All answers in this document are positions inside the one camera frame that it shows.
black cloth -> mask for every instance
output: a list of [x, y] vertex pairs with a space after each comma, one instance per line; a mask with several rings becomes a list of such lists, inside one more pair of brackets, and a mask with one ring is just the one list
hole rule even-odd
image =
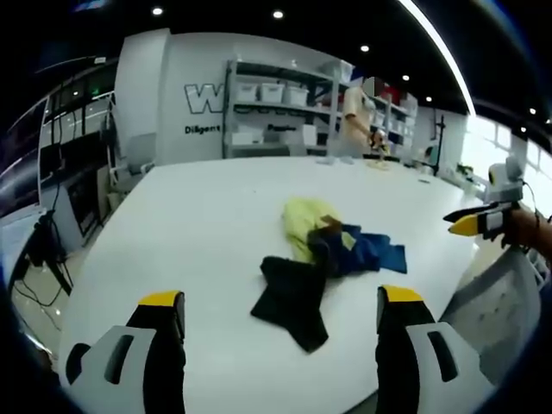
[[319, 310], [327, 278], [323, 267], [266, 257], [260, 270], [267, 288], [251, 315], [287, 329], [306, 352], [316, 351], [328, 339]]

floor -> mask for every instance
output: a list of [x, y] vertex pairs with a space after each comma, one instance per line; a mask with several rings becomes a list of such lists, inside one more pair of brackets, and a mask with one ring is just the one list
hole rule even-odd
[[[97, 230], [97, 233], [91, 238], [86, 248], [76, 254], [72, 254], [68, 258], [66, 266], [71, 274], [73, 283], [78, 280], [79, 269], [93, 245], [93, 242], [96, 240], [99, 231], [100, 229]], [[465, 272], [459, 289], [474, 280], [474, 278], [487, 269], [502, 253], [498, 241], [489, 242], [481, 239], [475, 239], [474, 250], [474, 260]], [[35, 294], [42, 303], [51, 301], [59, 290], [59, 285], [46, 268], [29, 268], [25, 277], [25, 284], [26, 285], [21, 281], [16, 282], [16, 289], [12, 292], [12, 300], [16, 306], [16, 311], [24, 321], [25, 331], [51, 351], [55, 365], [60, 344], [60, 328], [63, 313], [66, 311], [67, 295], [61, 292], [52, 306], [44, 308], [20, 293], [22, 292], [29, 296], [34, 296]], [[500, 334], [497, 333], [496, 330], [499, 330], [499, 326], [501, 325], [497, 323], [497, 321], [502, 318], [503, 323], [507, 323], [507, 317], [502, 317], [500, 312], [496, 311], [499, 308], [499, 302], [504, 297], [501, 289], [503, 290], [504, 287], [501, 288], [498, 286], [497, 289], [491, 289], [492, 292], [488, 294], [488, 298], [484, 298], [482, 301], [482, 303], [485, 304], [485, 306], [482, 306], [482, 308], [484, 308], [483, 310], [480, 309], [480, 306], [479, 308], [461, 310], [453, 315], [445, 314], [443, 317], [456, 328], [464, 339], [469, 341], [470, 344], [480, 352], [484, 352], [486, 348], [496, 344], [497, 338], [500, 337]], [[499, 378], [500, 374], [501, 373], [495, 373], [494, 376]], [[375, 412], [376, 404], [377, 395], [374, 394], [353, 410], [348, 411], [348, 414], [373, 413]]]

ceiling light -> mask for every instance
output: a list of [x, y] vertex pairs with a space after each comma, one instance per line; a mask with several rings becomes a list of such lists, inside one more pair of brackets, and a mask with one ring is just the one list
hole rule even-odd
[[464, 100], [466, 101], [467, 109], [469, 110], [470, 115], [475, 116], [475, 107], [474, 101], [469, 94], [467, 89], [466, 81], [462, 77], [460, 68], [456, 64], [455, 58], [453, 58], [452, 53], [449, 51], [449, 48], [442, 40], [441, 36], [437, 33], [436, 29], [433, 27], [428, 18], [422, 13], [422, 11], [412, 2], [412, 0], [399, 0], [400, 3], [407, 9], [410, 14], [417, 20], [418, 23], [422, 26], [425, 32], [430, 36], [431, 40], [436, 44], [439, 52], [443, 58], [447, 61], [448, 67], [455, 75], [456, 83], [460, 87]]

white wall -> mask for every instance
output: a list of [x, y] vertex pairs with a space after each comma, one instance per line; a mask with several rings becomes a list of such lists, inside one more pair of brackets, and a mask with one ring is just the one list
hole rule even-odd
[[[227, 61], [236, 57], [281, 65], [296, 60], [298, 66], [310, 69], [335, 59], [307, 47], [245, 34], [172, 35], [166, 46], [166, 73], [161, 80], [158, 165], [223, 157], [224, 76]], [[210, 94], [209, 104], [198, 99], [190, 105], [190, 95], [198, 98], [199, 93], [203, 99]], [[202, 113], [193, 113], [198, 109]], [[186, 133], [186, 127], [193, 126], [220, 130], [202, 135]]]
[[122, 152], [128, 139], [159, 130], [160, 87], [168, 28], [135, 34], [122, 45], [115, 79], [116, 122]]
[[[436, 121], [441, 121], [441, 116], [444, 116], [446, 128], [442, 135], [442, 152], [439, 160], [439, 167], [450, 166], [456, 168], [461, 160], [464, 136], [467, 132], [467, 116], [446, 110], [436, 110]], [[434, 112], [432, 108], [418, 108], [416, 127], [412, 137], [412, 148], [414, 151], [425, 149], [432, 145], [438, 145], [437, 140], [430, 141], [434, 136]], [[527, 142], [515, 135], [511, 136], [511, 151], [516, 155], [520, 165], [525, 166], [525, 158], [527, 152]]]

yellow cloth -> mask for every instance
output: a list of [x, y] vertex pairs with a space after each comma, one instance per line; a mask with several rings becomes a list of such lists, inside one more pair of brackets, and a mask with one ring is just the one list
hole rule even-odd
[[[312, 253], [307, 246], [307, 236], [314, 229], [328, 226], [322, 217], [331, 216], [339, 220], [337, 211], [318, 198], [290, 198], [284, 206], [285, 237], [292, 245], [293, 258], [297, 261], [312, 262]], [[343, 244], [350, 250], [355, 239], [343, 233]]]

